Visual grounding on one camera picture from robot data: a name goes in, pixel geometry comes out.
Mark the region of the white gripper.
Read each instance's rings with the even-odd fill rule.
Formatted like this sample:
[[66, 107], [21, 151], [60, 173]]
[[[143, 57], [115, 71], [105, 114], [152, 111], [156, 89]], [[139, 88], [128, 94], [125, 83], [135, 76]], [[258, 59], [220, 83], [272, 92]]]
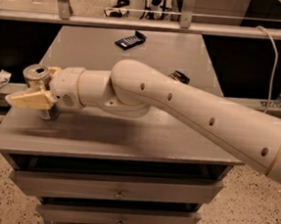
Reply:
[[84, 108], [78, 99], [78, 79], [85, 71], [84, 67], [48, 67], [53, 78], [50, 81], [50, 90], [37, 87], [26, 88], [23, 91], [9, 94], [6, 102], [17, 109], [50, 110], [59, 106], [63, 112], [78, 111]]

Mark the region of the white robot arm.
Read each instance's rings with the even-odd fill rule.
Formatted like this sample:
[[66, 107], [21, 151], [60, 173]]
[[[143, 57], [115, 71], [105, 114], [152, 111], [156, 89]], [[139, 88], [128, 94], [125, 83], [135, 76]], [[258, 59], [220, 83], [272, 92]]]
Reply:
[[216, 143], [252, 169], [281, 184], [281, 119], [123, 60], [108, 70], [28, 66], [28, 88], [6, 97], [12, 107], [40, 111], [96, 107], [117, 116], [141, 117], [161, 109]]

